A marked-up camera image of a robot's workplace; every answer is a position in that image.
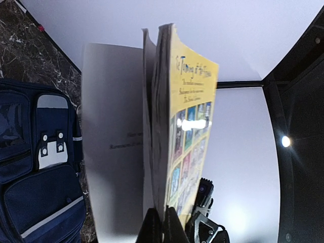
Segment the book page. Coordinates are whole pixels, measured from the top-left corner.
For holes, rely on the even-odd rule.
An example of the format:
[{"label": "book page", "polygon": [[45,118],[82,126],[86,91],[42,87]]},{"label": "book page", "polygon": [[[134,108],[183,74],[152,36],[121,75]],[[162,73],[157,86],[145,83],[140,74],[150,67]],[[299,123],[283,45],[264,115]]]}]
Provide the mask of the book page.
[{"label": "book page", "polygon": [[169,154],[170,47],[172,25],[159,27],[152,78],[152,178],[154,205],[164,218]]},{"label": "book page", "polygon": [[143,222],[143,50],[88,44],[83,148],[98,242],[135,242]]},{"label": "book page", "polygon": [[176,209],[183,226],[191,216],[204,166],[213,122],[218,69],[218,64],[181,43],[173,25],[165,204]]},{"label": "book page", "polygon": [[152,178],[152,77],[155,62],[155,44],[151,41],[148,29],[143,29],[143,160],[144,191],[143,216],[149,208],[154,208]]}]

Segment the book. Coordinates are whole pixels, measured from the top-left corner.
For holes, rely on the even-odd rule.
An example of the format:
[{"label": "book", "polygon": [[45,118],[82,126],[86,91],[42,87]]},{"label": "book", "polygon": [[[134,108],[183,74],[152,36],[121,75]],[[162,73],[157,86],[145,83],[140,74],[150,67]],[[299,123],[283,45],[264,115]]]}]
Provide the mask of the book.
[{"label": "book", "polygon": [[155,207],[163,220],[174,207],[184,227],[203,170],[219,66],[184,45],[174,24],[160,26],[156,46],[143,33],[143,212]]}]

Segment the reflective strip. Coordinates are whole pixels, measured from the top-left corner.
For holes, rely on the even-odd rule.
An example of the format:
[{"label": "reflective strip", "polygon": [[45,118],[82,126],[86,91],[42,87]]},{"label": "reflective strip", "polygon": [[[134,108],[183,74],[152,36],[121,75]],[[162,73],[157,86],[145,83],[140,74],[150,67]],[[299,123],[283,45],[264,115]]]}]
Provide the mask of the reflective strip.
[{"label": "reflective strip", "polygon": [[37,108],[68,109],[67,101],[62,96],[42,95],[38,98]]},{"label": "reflective strip", "polygon": [[64,208],[60,209],[56,213],[52,214],[51,216],[48,216],[47,218],[45,218],[42,221],[40,221],[37,224],[35,224],[34,226],[30,227],[28,230],[26,230],[24,233],[21,234],[21,237],[22,238],[26,238],[31,233],[33,233],[35,230],[39,229],[40,227],[42,227],[43,225],[47,224],[51,220],[53,220],[56,217],[60,216],[61,214],[63,214],[64,212],[66,212],[67,210],[69,210],[70,208],[72,208],[74,205],[76,205],[78,202],[80,202],[82,200],[83,200],[83,196],[81,196],[78,199],[74,200],[69,205],[67,205]]},{"label": "reflective strip", "polygon": [[73,138],[73,141],[82,141],[83,137],[77,137],[77,138]]}]

